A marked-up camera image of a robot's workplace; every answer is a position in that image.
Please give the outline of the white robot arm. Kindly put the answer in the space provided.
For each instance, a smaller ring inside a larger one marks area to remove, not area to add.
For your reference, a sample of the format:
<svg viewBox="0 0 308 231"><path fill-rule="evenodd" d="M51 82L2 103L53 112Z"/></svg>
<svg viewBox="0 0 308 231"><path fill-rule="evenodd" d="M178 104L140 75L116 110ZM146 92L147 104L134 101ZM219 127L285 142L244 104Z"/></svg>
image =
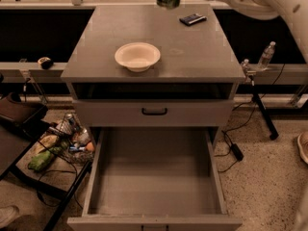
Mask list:
<svg viewBox="0 0 308 231"><path fill-rule="evenodd" d="M281 16L308 62L308 0L215 0L238 13L258 19Z"/></svg>

